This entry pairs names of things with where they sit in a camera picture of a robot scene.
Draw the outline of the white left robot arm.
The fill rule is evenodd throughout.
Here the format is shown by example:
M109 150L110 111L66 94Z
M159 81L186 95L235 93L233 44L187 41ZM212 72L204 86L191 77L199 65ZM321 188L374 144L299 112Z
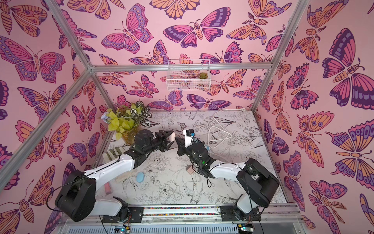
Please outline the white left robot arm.
M173 131L139 131L133 145L118 159L85 172L72 172L55 199L56 207L75 222L89 216L105 215L117 222L128 221L130 210L127 202L119 197L98 199L96 192L114 178L140 166L152 152L169 150L174 141Z

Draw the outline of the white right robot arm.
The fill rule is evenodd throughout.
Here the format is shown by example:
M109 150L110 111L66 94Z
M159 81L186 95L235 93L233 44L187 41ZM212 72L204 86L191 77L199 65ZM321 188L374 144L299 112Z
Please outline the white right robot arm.
M211 178L223 178L241 185L245 193L232 206L231 215L240 221L260 219L259 208L269 207L280 185L276 176L255 159L242 163L216 160L209 155L205 143L193 136L175 140L178 156L188 156L193 170L205 177L208 185Z

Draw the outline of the pink earbud case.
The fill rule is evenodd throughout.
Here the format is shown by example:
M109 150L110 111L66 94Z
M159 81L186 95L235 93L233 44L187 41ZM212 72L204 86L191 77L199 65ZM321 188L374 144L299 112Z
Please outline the pink earbud case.
M167 137L167 142L174 142L175 141L175 133L171 133L168 137Z

